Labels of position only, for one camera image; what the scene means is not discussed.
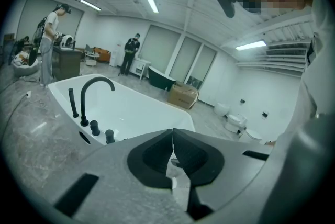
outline bathtub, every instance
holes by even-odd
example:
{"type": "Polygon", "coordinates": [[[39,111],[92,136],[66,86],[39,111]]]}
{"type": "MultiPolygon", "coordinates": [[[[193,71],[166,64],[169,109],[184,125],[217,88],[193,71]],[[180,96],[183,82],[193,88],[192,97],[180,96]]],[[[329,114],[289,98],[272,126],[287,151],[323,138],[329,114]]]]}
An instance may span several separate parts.
{"type": "Polygon", "coordinates": [[[166,76],[164,73],[151,66],[148,67],[148,73],[150,84],[163,90],[166,89],[167,91],[170,91],[172,85],[176,82],[174,78],[166,76]]]}
{"type": "Polygon", "coordinates": [[[73,141],[86,153],[106,145],[105,131],[114,131],[115,141],[169,128],[195,131],[190,115],[178,108],[138,93],[111,80],[115,91],[106,82],[96,82],[86,91],[85,107],[89,121],[98,121],[100,135],[93,136],[90,125],[82,127],[80,93],[84,84],[99,74],[79,76],[49,84],[49,94],[56,114],[68,126],[73,141]],[[73,118],[68,89],[73,88],[76,109],[73,118]]]}

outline tile floor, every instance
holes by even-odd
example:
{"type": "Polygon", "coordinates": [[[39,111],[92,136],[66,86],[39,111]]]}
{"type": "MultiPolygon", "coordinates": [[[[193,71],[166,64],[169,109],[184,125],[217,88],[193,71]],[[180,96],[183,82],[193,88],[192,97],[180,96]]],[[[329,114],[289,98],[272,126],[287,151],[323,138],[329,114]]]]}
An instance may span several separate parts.
{"type": "MultiPolygon", "coordinates": [[[[168,93],[140,81],[133,75],[118,76],[119,68],[98,63],[96,67],[81,63],[82,75],[99,73],[140,93],[166,102],[168,93]]],[[[39,72],[17,80],[11,66],[0,68],[0,146],[9,167],[18,180],[43,196],[48,179],[75,165],[83,157],[71,142],[68,131],[58,115],[55,116],[48,90],[36,82],[39,72]],[[31,91],[31,98],[22,97],[31,91]],[[5,125],[16,105],[6,132],[5,125]]],[[[224,129],[225,119],[218,117],[213,108],[196,103],[191,110],[195,130],[208,136],[238,140],[238,136],[224,129]]],[[[176,201],[186,209],[189,180],[183,170],[169,166],[167,175],[177,178],[173,191],[176,201]]]]}

